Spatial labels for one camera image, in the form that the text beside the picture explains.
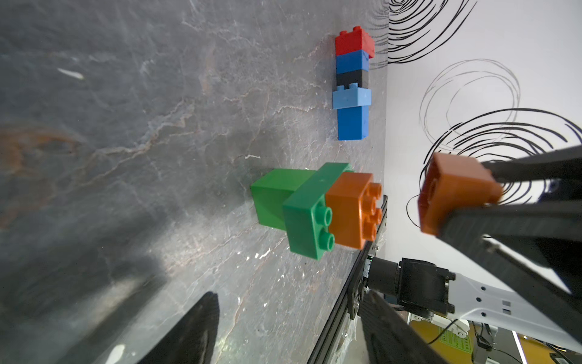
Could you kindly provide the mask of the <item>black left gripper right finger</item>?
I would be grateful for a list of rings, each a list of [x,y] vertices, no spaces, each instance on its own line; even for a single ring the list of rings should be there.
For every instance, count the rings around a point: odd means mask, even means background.
[[[374,291],[364,295],[359,315],[370,363],[447,363]]]

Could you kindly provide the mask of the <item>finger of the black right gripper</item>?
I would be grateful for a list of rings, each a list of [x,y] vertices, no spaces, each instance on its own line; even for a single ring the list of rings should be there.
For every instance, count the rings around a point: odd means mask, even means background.
[[[576,341],[581,340],[581,202],[462,208],[441,224],[438,238],[489,271]],[[547,265],[562,290],[501,250],[504,244]]]
[[[481,163],[499,183],[527,180],[581,180],[581,145],[522,159]]]

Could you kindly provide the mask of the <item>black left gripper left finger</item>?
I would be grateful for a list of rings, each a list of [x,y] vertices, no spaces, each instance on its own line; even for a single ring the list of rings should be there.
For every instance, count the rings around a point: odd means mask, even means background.
[[[218,295],[209,291],[139,361],[139,364],[212,362],[219,319]]]

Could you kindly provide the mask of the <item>orange lego brick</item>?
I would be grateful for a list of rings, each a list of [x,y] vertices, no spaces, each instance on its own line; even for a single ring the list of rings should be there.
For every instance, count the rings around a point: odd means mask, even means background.
[[[420,229],[437,236],[454,209],[497,204],[503,187],[477,159],[434,153],[418,197]]]
[[[335,243],[362,250],[367,241],[374,241],[382,219],[377,202],[383,196],[382,185],[370,173],[344,172],[325,194],[333,218],[329,232]]]

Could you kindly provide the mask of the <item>green long lego brick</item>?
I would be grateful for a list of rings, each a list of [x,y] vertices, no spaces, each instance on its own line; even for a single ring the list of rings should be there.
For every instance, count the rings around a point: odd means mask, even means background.
[[[333,250],[335,236],[329,231],[333,212],[327,206],[325,194],[343,173],[352,171],[349,163],[328,162],[283,202],[291,252],[319,260]]]

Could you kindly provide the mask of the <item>light green square lego brick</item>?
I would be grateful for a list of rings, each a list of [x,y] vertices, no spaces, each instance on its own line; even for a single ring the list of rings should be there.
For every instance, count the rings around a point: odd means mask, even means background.
[[[283,203],[303,185],[315,171],[276,168],[251,185],[259,223],[286,230]]]

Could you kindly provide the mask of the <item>dark blue lego brick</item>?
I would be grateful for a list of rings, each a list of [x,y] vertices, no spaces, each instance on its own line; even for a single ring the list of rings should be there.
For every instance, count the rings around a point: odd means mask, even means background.
[[[368,136],[369,107],[337,110],[338,140],[363,140]]]

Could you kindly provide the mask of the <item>light blue long lego brick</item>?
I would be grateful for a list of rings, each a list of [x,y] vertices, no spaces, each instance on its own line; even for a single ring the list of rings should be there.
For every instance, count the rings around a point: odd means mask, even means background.
[[[358,87],[357,83],[350,83],[348,88],[338,86],[333,91],[333,109],[349,109],[371,105],[371,89]]]

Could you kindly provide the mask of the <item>blue square lego brick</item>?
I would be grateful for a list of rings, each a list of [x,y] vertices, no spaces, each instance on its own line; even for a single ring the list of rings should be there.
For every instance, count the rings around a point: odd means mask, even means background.
[[[358,50],[336,56],[336,74],[360,70],[369,71],[369,54],[366,51]]]

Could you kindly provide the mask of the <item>black square lego brick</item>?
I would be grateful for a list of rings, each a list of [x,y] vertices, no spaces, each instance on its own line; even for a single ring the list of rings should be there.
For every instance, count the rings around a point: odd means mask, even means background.
[[[360,88],[369,88],[369,74],[366,70],[355,70],[346,72],[343,74],[338,74],[336,76],[336,85],[344,86],[349,89],[352,83],[357,83]]]

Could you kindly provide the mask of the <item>red long lego brick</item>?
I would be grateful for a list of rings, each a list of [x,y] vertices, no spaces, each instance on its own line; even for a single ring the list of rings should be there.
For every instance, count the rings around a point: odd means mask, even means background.
[[[354,27],[351,32],[341,31],[335,38],[336,56],[351,52],[364,51],[372,59],[375,56],[375,43],[371,35],[361,27]]]

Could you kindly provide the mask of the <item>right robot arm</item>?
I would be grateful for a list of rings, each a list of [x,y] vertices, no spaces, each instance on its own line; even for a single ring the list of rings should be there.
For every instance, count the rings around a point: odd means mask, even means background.
[[[423,233],[505,288],[416,259],[373,259],[369,288],[426,318],[480,322],[580,352],[580,147],[504,162],[435,153],[418,212]]]

